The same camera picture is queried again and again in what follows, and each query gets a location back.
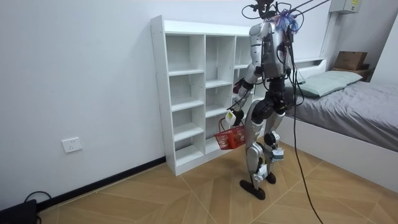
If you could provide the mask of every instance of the white bed frame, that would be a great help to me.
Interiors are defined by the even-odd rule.
[[[326,59],[313,61],[313,66],[308,66],[308,60],[306,66],[298,66],[304,78],[325,71]],[[277,130],[281,141],[290,146],[294,146],[293,123],[286,117]],[[302,121],[297,121],[296,128],[297,148],[398,192],[398,152]]]

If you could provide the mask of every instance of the white bed headboard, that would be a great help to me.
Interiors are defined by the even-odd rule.
[[[295,60],[298,69],[298,80],[305,80],[308,77],[326,71],[327,58],[307,58]]]

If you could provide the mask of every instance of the gray bedsheet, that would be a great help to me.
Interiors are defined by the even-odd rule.
[[[320,99],[306,98],[297,118],[398,152],[397,87],[357,82]]]

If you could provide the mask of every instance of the red plastic basket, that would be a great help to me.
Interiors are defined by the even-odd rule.
[[[223,127],[221,122],[224,119],[225,118],[221,119],[218,122],[218,129],[220,131],[221,131],[220,126]],[[237,147],[242,146],[244,144],[244,126],[231,128],[226,131],[223,127],[223,130],[224,130],[223,132],[220,132],[215,135],[221,150],[236,149]]]

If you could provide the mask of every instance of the white wall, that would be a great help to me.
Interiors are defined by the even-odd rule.
[[[248,3],[0,1],[0,210],[162,157],[150,19],[251,26]],[[327,9],[306,15],[296,58],[318,56]],[[84,150],[66,155],[75,136]]]
[[[340,16],[334,53],[334,65],[340,50],[368,52],[365,63],[374,68],[379,61],[384,44],[398,13],[397,0],[363,0],[358,14]]]
[[[391,29],[386,46],[381,54],[379,64],[372,77],[372,83],[381,85],[398,85],[398,74],[396,72],[398,52],[398,17]]]

